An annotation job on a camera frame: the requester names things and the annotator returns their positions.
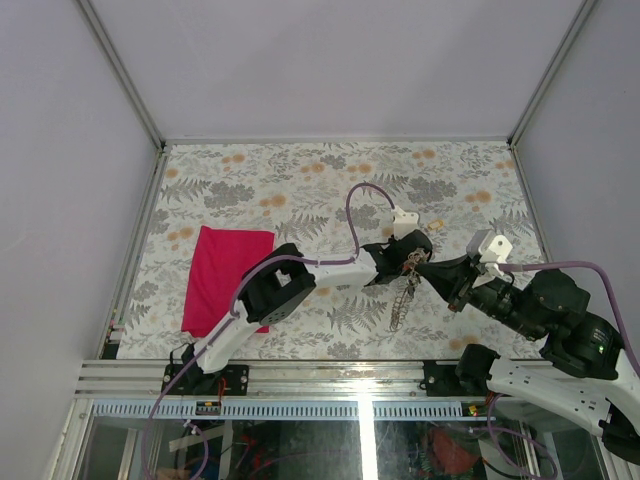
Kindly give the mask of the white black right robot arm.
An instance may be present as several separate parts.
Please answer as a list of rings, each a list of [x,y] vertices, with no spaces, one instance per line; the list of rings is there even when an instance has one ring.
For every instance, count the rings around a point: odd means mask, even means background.
[[[639,462],[639,362],[624,330],[611,282],[584,261],[498,263],[489,282],[477,285],[488,267],[467,256],[421,263],[416,272],[453,312],[471,306],[529,341],[543,341],[540,356],[581,380],[569,387],[536,374],[479,344],[467,346],[455,367],[467,394],[502,393],[559,415],[601,439],[617,457]],[[568,270],[595,271],[611,298],[614,319],[589,312],[591,295]]]

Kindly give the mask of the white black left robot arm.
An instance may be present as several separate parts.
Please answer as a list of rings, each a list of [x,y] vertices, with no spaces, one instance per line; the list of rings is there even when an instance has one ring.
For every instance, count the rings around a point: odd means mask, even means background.
[[[169,362],[162,392],[220,400],[246,395],[250,368],[231,365],[229,360],[259,328],[285,320],[319,288],[389,284],[406,274],[405,264],[415,252],[432,254],[431,241],[419,230],[361,246],[349,259],[307,259],[293,243],[277,248],[243,275],[231,311],[221,322],[188,345],[179,364]]]

